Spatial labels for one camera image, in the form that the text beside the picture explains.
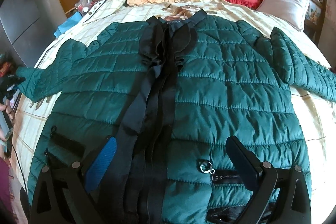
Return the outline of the person's left hand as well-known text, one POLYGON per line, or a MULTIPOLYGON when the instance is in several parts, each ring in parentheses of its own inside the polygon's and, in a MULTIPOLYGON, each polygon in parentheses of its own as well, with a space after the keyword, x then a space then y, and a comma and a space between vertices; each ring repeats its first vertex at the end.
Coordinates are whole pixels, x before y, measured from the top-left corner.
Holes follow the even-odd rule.
POLYGON ((1 104, 1 141, 7 141, 13 133, 15 116, 10 101, 1 104))

